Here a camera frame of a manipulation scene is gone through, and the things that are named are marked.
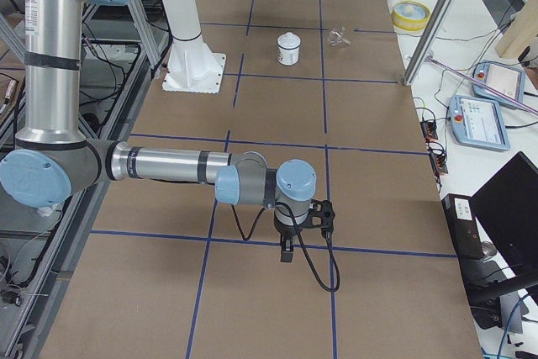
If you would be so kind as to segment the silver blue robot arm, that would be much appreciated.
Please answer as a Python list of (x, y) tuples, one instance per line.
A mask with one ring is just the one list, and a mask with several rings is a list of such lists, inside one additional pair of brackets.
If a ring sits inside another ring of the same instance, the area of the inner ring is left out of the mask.
[(255, 152), (152, 149), (82, 134), (82, 9), (89, 1), (24, 0), (26, 116), (14, 150), (1, 162), (6, 193), (45, 208), (107, 180), (210, 184), (221, 203), (273, 209), (281, 259), (290, 262), (300, 228), (311, 225), (314, 213), (316, 174), (306, 161), (271, 169)]

